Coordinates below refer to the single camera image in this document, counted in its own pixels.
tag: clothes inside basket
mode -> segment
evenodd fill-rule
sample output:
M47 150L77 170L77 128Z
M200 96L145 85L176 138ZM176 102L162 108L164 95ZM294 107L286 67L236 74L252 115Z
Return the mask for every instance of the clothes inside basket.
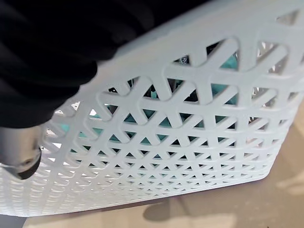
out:
M213 46L209 46L207 48L207 53L210 54L212 52L212 50L217 46L217 44L213 45ZM180 59L177 59L175 62L180 63L180 64L186 64L189 65L190 64L190 58L189 56L183 56ZM237 61L237 55L236 53L233 54L220 68L230 68L230 69L237 69L238 67L238 61ZM182 81L180 80L175 80L174 82L174 86L173 86L173 92L178 89L178 87L182 84ZM227 85L220 85L220 84L212 84L211 85L211 89L212 89L212 95L216 96L216 94L221 93L222 91L224 91L226 89ZM109 89L110 92L116 92L116 90L114 88ZM152 86L151 89L149 89L147 91L147 93L145 94L146 97L151 97L153 99L157 99L157 92L155 91L154 87ZM188 97L185 99L185 101L188 102L196 102L195 98L197 99L197 96L195 94L195 91ZM233 98L231 98L229 101L226 102L226 104L228 105L235 105L237 103L237 98L234 96ZM145 115L150 118L154 111L152 110L144 110ZM182 121L185 121L189 115L188 114L180 114L180 117L182 119ZM216 122L220 122L224 117L223 116L216 116ZM128 117L124 120L124 122L127 123L136 123L136 121L134 120L134 118L131 115L128 115ZM170 121L168 118L165 118L160 124L159 126L162 127L171 127ZM197 127L203 128L203 122L200 122ZM65 132L67 132L69 130L69 125L67 124L62 124L61 125L62 130L64 130ZM94 129L94 131L100 135L102 133L102 129ZM79 133L79 137L86 137L86 135L83 132ZM160 141L162 141L166 136L165 135L160 135L159 139ZM110 138L110 141L119 141L114 135ZM144 144L150 144L150 142L144 138L142 143Z

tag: white plastic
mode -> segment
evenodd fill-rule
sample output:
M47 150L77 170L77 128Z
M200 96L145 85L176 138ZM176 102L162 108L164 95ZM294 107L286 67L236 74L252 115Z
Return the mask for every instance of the white plastic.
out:
M303 7L216 0L121 48L45 124L37 173L20 181L0 171L0 213L83 211L264 178L303 98ZM221 68L234 53L238 69ZM190 65L173 63L184 55ZM173 94L168 78L183 80ZM211 84L227 87L212 95ZM157 99L144 97L151 85ZM198 101L184 101L194 90ZM136 123L124 122L129 114ZM159 126L166 117L171 127Z

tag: triangular hole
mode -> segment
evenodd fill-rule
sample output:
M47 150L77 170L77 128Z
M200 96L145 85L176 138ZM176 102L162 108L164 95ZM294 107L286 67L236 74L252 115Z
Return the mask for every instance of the triangular hole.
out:
M148 109L143 109L143 112L146 115L147 119L150 119L155 113L154 110L148 110Z
M227 116L221 116L221 115L216 115L215 116L215 123L219 123L222 120L224 120Z
M203 120L199 121L198 124L195 125L194 127L196 127L196 128L204 128L204 121Z
M127 162L126 163L129 167L132 167L134 165L134 163L130 163L130 162Z
M115 152L115 153L118 153L120 151L120 149L117 149L117 148L112 148L112 150Z
M218 137L218 142L221 142L221 141L223 141L223 140L225 140L225 139L227 139L227 138Z
M199 101L198 96L196 94L196 90L194 90L184 101L197 102Z
M181 65L190 65L190 57L189 55L185 55L183 57L180 57L179 59L176 59L174 63L178 63Z
M157 168L159 166L159 164L154 164L154 163L151 163L151 165L153 168Z
M136 135L135 132L126 132L126 134L128 135L128 137L129 137L130 139L132 139L132 138Z
M89 114L89 117L90 118L101 119L101 117L97 114L97 112L94 109L91 110L91 112Z
M181 158L179 158L180 161L185 161L187 160L187 157L185 155L183 155Z
M288 120L280 120L280 122L279 122L279 126L284 125L284 124L285 124L287 121L288 121Z
M112 134L111 138L109 139L110 141L116 141L120 143L120 140L114 135Z
M86 134L84 134L83 132L79 132L78 137L87 138Z
M185 122L190 116L191 114L188 113L180 113L180 117L183 122Z
M159 124L159 126L164 126L164 127L172 127L169 119L166 117L164 120Z
M150 141L146 137L141 141L141 144L151 145Z
M238 104L238 94L235 94L231 99L229 99L226 105L237 105Z
M128 153L128 154L126 155L126 157L127 157L127 158L135 158L135 157L133 156L133 154L131 154L131 153Z
M83 145L83 148L85 148L87 151L89 151L91 149L90 146L84 146L84 145Z
M221 66L221 69L238 69L238 58L236 53L231 55Z
M160 157L159 154L155 155L153 159L161 160L162 158Z
M167 135L158 134L157 137L159 138L160 141L163 141L163 140L165 140L168 136L167 136Z
M228 86L222 84L211 84L212 96L216 97L221 94Z
M141 153L143 154L143 156L145 156L149 151L141 151Z
M116 93L117 94L117 90L114 87L109 88L108 91L111 92L111 93Z
M147 170L146 167L144 167L143 165L141 167L139 167L140 170Z
M188 139L190 142L194 141L195 139L198 139L198 137L195 136L188 136Z
M194 156L195 156L196 158L200 157L201 155L202 155L202 153L194 152Z
M170 157L173 157L176 153L175 152L167 152Z
M177 140L175 140L171 145L180 145L180 142L179 142L179 140L177 139Z
M92 129L93 129L93 131L94 131L98 136L100 136L101 133L103 132L103 129L100 129L100 128L95 128L95 127L93 127Z
M102 152L102 151L99 151L98 155L99 156L106 156L106 154L104 152Z
M144 94L144 97L149 97L152 99L158 99L157 92L154 88L154 86L150 86L150 88L147 90L147 92Z
M106 107L109 109L109 111L113 115L115 113L115 111L116 111L116 109L117 109L118 106L108 104Z
M127 123L136 123L136 121L133 118L133 116L131 115L131 113L128 114L128 116L125 118L124 122L127 122Z
M208 141L205 141L201 146L208 146Z

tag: basket lattice pattern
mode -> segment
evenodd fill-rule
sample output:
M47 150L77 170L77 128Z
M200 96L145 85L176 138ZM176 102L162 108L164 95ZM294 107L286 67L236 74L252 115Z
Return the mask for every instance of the basket lattice pattern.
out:
M43 126L37 173L20 181L0 171L0 213L67 213L264 178L303 98L303 38L302 1L234 0L123 47ZM232 56L237 67L223 67Z

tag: black fabric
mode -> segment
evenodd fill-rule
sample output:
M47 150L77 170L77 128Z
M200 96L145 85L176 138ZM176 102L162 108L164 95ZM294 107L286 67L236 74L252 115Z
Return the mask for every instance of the black fabric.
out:
M0 126L49 120L97 61L205 1L0 0Z

